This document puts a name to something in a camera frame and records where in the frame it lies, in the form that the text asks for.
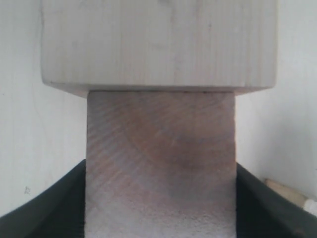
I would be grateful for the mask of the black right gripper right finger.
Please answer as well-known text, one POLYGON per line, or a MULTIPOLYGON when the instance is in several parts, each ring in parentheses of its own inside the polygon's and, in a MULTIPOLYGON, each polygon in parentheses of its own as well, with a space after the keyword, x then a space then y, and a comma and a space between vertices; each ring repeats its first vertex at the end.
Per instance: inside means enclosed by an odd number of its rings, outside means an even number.
POLYGON ((237 164, 236 232, 238 238, 315 238, 317 218, 237 164))

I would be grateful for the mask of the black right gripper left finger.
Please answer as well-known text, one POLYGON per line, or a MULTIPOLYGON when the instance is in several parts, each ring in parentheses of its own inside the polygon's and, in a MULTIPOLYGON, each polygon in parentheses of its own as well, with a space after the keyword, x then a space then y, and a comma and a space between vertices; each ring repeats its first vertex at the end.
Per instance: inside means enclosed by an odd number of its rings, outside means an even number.
POLYGON ((2 238, 83 238, 86 161, 0 218, 2 238))

